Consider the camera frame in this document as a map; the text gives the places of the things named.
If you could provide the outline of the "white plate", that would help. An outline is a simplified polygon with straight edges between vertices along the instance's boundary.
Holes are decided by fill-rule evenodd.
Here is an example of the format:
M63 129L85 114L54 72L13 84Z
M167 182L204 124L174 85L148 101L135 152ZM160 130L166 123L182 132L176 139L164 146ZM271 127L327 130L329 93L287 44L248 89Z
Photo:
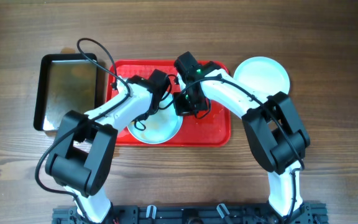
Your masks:
M274 95L289 94L290 79L285 68L268 57L252 57L243 61L234 72L234 79L257 90Z
M183 117L176 114L173 104L166 107L173 100L173 95L160 102L160 109L150 115L145 121L130 123L127 126L130 134L140 142L146 144L161 144L173 138L180 130Z

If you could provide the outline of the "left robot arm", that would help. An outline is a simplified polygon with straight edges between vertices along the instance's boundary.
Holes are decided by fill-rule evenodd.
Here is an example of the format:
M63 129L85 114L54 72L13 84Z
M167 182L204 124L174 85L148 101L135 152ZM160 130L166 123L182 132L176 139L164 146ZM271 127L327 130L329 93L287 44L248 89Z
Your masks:
M133 76L121 80L123 88L107 103L86 113L69 111L63 116L53 144L40 158L35 171L38 185L40 166L76 203L79 220L85 223L114 223L112 202L104 191L117 135L131 122L155 114L170 86L166 73L148 79Z

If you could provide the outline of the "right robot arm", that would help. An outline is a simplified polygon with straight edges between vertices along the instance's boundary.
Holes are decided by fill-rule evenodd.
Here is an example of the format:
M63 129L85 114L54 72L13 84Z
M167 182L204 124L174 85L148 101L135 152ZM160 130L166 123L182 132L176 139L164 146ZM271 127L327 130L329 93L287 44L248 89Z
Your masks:
M294 220L303 203L298 185L310 137L288 94L258 91L223 68L179 68L177 72L181 92L175 99L185 102L190 111L207 98L242 120L251 153L268 173L270 208L282 221Z

